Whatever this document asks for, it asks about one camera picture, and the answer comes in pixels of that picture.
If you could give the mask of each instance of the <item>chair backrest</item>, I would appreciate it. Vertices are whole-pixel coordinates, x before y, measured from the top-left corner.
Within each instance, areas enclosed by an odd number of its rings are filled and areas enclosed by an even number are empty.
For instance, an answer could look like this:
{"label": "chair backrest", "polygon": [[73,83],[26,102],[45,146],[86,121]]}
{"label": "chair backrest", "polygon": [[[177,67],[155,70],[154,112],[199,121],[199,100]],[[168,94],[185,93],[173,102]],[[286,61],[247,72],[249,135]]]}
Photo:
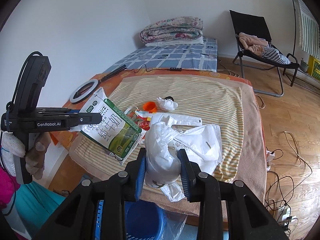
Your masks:
{"label": "chair backrest", "polygon": [[264,17],[238,13],[230,10],[235,33],[245,33],[271,42],[271,36]]}

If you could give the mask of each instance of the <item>food wrapper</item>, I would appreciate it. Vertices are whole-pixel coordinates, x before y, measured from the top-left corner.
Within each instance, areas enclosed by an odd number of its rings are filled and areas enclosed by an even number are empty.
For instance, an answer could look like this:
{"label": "food wrapper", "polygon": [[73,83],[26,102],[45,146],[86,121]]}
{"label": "food wrapper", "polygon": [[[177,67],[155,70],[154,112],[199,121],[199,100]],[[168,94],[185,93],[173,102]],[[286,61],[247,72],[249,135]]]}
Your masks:
{"label": "food wrapper", "polygon": [[135,149],[145,131],[125,115],[105,95],[100,87],[84,104],[80,112],[100,113],[102,122],[79,126],[81,133],[114,156],[121,165]]}

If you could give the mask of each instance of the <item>black folding chair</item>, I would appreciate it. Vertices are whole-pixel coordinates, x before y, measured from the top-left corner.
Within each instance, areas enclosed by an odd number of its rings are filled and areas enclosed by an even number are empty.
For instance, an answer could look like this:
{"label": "black folding chair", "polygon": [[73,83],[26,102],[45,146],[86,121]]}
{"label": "black folding chair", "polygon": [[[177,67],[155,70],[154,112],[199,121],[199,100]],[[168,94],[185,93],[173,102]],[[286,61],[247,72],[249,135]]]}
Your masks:
{"label": "black folding chair", "polygon": [[[233,23],[233,28],[235,29],[237,46],[238,46],[238,54],[235,57],[235,59],[232,61],[232,63],[236,64],[236,65],[240,65],[242,78],[244,78],[243,66],[257,68],[257,69],[261,69],[261,70],[270,70],[273,68],[277,68],[279,80],[280,80],[280,85],[281,85],[281,94],[276,94],[276,93],[263,91],[263,90],[257,90],[257,89],[254,89],[254,92],[265,94],[265,95],[270,95],[270,96],[274,96],[274,97],[283,96],[284,90],[283,90],[282,78],[281,78],[279,68],[284,69],[283,75],[284,75],[285,70],[287,68],[295,69],[294,75],[293,75],[293,78],[291,81],[291,86],[293,86],[294,79],[296,77],[296,74],[297,74],[297,71],[299,68],[298,60],[296,59],[296,57],[294,55],[288,53],[287,57],[292,56],[295,59],[296,63],[283,65],[283,64],[279,64],[279,63],[258,57],[256,54],[254,54],[250,50],[244,49],[244,47],[242,46],[242,43],[239,41],[239,33],[246,33],[248,35],[254,35],[254,36],[257,36],[258,38],[265,39],[266,41],[268,41],[269,45],[271,45],[273,48],[276,48],[276,47],[271,43],[270,32],[269,32],[269,29],[268,29],[268,26],[266,24],[264,17],[258,17],[258,16],[254,16],[254,15],[244,14],[244,13],[238,13],[238,12],[231,11],[231,10],[230,10],[230,15],[231,15],[232,23]],[[253,58],[255,60],[258,60],[260,62],[270,64],[271,67],[270,68],[261,68],[261,67],[251,66],[251,65],[245,65],[242,63],[243,56],[247,56],[247,57]],[[235,63],[235,61],[238,57],[240,60],[240,64]]]}

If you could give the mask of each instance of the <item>human hand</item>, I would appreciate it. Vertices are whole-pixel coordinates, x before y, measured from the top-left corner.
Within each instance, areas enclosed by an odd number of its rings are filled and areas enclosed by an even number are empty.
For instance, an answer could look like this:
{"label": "human hand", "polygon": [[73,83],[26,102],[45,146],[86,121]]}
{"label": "human hand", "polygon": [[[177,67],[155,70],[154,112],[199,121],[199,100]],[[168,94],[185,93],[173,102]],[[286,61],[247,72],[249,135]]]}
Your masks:
{"label": "human hand", "polygon": [[13,155],[26,156],[26,169],[35,179],[41,179],[44,171],[44,156],[51,143],[49,133],[41,133],[34,147],[26,153],[24,144],[12,133],[3,133],[2,156],[4,165],[10,175],[16,176]]}

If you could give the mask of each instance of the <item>orange plastic cup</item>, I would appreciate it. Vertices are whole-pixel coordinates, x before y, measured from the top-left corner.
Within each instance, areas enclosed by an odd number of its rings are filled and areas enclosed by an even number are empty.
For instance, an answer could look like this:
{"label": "orange plastic cup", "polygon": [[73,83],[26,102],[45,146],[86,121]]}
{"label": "orange plastic cup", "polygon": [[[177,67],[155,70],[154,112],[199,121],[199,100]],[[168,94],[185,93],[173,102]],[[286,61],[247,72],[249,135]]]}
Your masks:
{"label": "orange plastic cup", "polygon": [[142,108],[143,108],[144,111],[148,111],[148,112],[151,113],[151,114],[158,111],[155,102],[146,102],[146,103],[143,105]]}

